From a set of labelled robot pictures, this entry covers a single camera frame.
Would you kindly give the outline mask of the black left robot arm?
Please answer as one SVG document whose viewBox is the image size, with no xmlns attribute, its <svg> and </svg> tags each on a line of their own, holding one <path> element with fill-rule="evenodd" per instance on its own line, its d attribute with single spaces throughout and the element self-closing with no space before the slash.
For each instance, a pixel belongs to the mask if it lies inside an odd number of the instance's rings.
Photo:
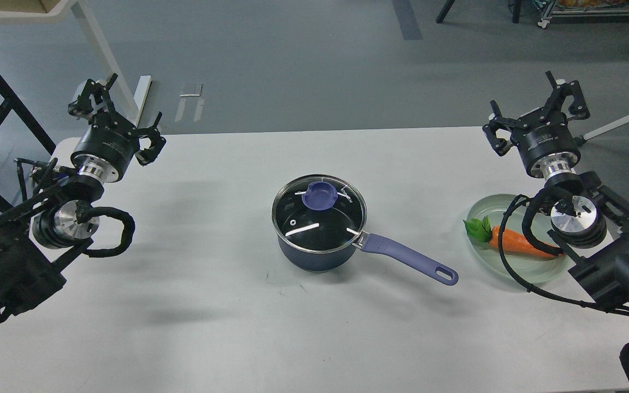
<svg viewBox="0 0 629 393">
<path fill-rule="evenodd" d="M 103 186 L 123 179 L 133 158 L 146 166 L 164 147 L 157 115 L 139 128 L 121 115 L 110 97 L 117 74 L 106 83 L 87 80 L 68 112 L 89 122 L 73 150 L 71 166 L 57 159 L 33 162 L 35 189 L 22 204 L 0 214 L 0 323 L 30 311 L 60 291 L 62 275 L 84 254 L 114 257 L 132 244 L 129 212 L 94 207 Z"/>
</svg>

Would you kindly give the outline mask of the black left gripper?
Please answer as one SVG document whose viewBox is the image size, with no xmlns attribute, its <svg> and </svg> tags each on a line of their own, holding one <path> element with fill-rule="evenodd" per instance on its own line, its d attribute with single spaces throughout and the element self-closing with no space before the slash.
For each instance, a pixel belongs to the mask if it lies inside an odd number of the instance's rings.
<svg viewBox="0 0 629 393">
<path fill-rule="evenodd" d="M 90 126 L 70 156 L 72 164 L 80 168 L 91 158 L 100 161 L 105 166 L 105 182 L 123 179 L 133 157 L 140 166 L 152 164 L 167 144 L 159 131 L 162 112 L 158 112 L 149 127 L 134 127 L 127 131 L 127 137 L 107 130 L 120 126 L 120 114 L 110 97 L 110 88 L 117 77 L 117 74 L 112 74 L 105 83 L 86 80 L 78 87 L 75 99 L 68 104 L 68 114 L 87 120 Z M 142 139 L 150 142 L 148 147 L 140 147 Z"/>
</svg>

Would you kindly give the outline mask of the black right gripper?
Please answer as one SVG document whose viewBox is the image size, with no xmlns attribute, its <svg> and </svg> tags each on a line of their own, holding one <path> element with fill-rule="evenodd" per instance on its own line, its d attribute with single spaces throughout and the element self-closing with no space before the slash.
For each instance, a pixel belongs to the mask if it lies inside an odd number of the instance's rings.
<svg viewBox="0 0 629 393">
<path fill-rule="evenodd" d="M 504 117 L 497 102 L 491 100 L 491 115 L 482 126 L 487 141 L 498 156 L 503 157 L 516 147 L 526 174 L 536 178 L 545 177 L 543 169 L 547 165 L 543 161 L 547 158 L 562 160 L 570 169 L 579 163 L 581 154 L 566 124 L 591 117 L 578 81 L 557 80 L 549 70 L 545 75 L 552 92 L 537 112 L 537 123 L 543 125 L 527 131 L 529 123 L 526 119 L 531 111 L 516 119 Z"/>
</svg>

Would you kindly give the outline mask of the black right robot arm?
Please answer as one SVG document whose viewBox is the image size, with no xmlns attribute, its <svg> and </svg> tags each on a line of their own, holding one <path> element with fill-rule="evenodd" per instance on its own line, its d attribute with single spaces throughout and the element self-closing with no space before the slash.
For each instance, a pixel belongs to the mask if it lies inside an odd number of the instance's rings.
<svg viewBox="0 0 629 393">
<path fill-rule="evenodd" d="M 629 317 L 629 202 L 605 186 L 596 172 L 575 172 L 581 142 L 568 123 L 589 118 L 589 108 L 578 81 L 557 80 L 551 72 L 546 76 L 552 92 L 542 106 L 510 118 L 492 100 L 492 114 L 482 127 L 498 155 L 516 147 L 526 174 L 544 181 L 535 196 L 512 199 L 492 238 L 507 273 L 529 293 Z M 569 257 L 574 266 L 568 272 L 591 301 L 549 293 L 509 265 L 506 226 L 521 206 L 526 209 L 521 233 L 529 248 Z"/>
</svg>

